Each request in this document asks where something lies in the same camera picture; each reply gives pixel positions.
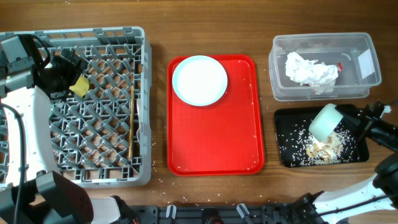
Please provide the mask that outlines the yellow plastic cup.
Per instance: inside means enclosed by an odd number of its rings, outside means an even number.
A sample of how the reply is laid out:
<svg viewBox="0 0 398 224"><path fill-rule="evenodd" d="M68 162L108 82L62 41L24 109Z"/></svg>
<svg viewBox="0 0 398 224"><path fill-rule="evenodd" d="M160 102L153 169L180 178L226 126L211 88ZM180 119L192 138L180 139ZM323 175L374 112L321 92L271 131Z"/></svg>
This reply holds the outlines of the yellow plastic cup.
<svg viewBox="0 0 398 224"><path fill-rule="evenodd" d="M80 76L76 83L69 87L69 90L74 92L80 98L84 97L90 89L90 83L87 78Z"/></svg>

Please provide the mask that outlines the green bowl with food scraps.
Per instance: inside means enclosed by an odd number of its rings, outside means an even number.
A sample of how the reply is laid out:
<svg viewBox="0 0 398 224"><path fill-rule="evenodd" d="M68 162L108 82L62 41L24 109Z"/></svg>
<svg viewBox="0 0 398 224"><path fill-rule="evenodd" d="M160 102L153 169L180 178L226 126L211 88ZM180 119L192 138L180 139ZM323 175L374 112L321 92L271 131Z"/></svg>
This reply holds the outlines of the green bowl with food scraps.
<svg viewBox="0 0 398 224"><path fill-rule="evenodd" d="M327 104L313 119L309 126L310 134L317 141L324 141L339 125L343 115L336 109L336 105Z"/></svg>

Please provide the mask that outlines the red snack wrapper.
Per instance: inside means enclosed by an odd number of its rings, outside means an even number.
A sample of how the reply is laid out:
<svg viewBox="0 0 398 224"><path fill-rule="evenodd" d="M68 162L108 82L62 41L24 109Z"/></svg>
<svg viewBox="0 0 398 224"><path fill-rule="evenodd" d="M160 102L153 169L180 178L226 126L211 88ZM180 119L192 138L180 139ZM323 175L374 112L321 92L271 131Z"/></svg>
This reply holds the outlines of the red snack wrapper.
<svg viewBox="0 0 398 224"><path fill-rule="evenodd" d="M336 66L337 66L339 72L341 72L343 70L343 66L341 63L337 63Z"/></svg>

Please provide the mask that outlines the white napkin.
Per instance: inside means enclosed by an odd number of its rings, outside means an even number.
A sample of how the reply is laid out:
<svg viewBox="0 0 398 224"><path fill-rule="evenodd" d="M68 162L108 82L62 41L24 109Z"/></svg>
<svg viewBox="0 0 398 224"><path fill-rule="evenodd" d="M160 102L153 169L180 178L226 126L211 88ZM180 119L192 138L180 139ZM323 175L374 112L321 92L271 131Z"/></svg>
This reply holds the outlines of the white napkin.
<svg viewBox="0 0 398 224"><path fill-rule="evenodd" d="M336 65L318 63L318 60L306 60L296 52L287 55L285 70L290 80L312 87L316 95L331 93L339 75Z"/></svg>

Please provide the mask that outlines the wooden chopstick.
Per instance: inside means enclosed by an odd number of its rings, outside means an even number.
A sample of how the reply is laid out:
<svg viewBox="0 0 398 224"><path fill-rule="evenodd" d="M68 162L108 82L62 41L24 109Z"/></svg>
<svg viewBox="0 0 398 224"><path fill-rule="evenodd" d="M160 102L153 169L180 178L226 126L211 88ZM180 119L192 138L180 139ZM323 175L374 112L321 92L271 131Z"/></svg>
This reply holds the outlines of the wooden chopstick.
<svg viewBox="0 0 398 224"><path fill-rule="evenodd" d="M133 114L134 114L134 86L131 87L131 100L130 100L130 129L129 129L129 150L128 150L128 159L132 159L132 145L133 145Z"/></svg>

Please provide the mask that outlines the white plastic fork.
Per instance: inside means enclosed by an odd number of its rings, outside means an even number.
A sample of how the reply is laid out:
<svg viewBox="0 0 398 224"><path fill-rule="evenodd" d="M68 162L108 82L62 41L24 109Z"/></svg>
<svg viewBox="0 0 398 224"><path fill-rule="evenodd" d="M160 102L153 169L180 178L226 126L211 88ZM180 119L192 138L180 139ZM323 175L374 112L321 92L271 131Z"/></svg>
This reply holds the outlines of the white plastic fork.
<svg viewBox="0 0 398 224"><path fill-rule="evenodd" d="M138 119L138 129L136 131L136 136L137 136L137 141L140 144L141 143L141 132L142 132L142 103L141 103L141 99L138 98L136 100L136 108L137 108L137 119Z"/></svg>

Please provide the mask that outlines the light blue plate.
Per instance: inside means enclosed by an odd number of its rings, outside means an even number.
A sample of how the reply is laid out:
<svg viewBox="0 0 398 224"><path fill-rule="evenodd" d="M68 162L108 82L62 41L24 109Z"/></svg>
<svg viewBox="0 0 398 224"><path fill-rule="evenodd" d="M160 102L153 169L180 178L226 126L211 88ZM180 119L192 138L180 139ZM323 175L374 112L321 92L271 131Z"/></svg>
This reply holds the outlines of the light blue plate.
<svg viewBox="0 0 398 224"><path fill-rule="evenodd" d="M173 90L188 105L209 106L221 99L227 86L226 70L209 56L188 57L172 72Z"/></svg>

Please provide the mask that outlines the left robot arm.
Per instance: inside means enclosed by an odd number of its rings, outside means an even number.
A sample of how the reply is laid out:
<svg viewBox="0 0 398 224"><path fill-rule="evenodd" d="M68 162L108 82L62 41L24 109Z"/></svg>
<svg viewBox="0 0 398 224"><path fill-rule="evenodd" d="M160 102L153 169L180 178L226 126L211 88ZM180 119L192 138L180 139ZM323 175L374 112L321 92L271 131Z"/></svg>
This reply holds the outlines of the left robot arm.
<svg viewBox="0 0 398 224"><path fill-rule="evenodd" d="M49 94L76 83L86 62L68 52L42 58L37 48L1 49L1 107L9 141L8 189L1 192L6 223L138 223L118 196L90 198L58 171L50 142Z"/></svg>

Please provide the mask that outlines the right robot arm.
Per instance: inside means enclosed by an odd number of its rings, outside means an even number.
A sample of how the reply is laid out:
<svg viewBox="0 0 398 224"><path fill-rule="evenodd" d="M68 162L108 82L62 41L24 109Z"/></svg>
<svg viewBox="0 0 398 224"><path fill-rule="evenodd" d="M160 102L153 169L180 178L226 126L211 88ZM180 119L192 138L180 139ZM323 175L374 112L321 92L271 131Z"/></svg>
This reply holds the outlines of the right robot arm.
<svg viewBox="0 0 398 224"><path fill-rule="evenodd" d="M292 204L298 223L338 223L362 213L397 209L397 126L382 118L390 110L389 104L377 101L355 111L327 104L317 114L309 131L318 141L324 141L341 121L347 121L354 127L357 143L369 138L394 153L366 180L337 191L301 196Z"/></svg>

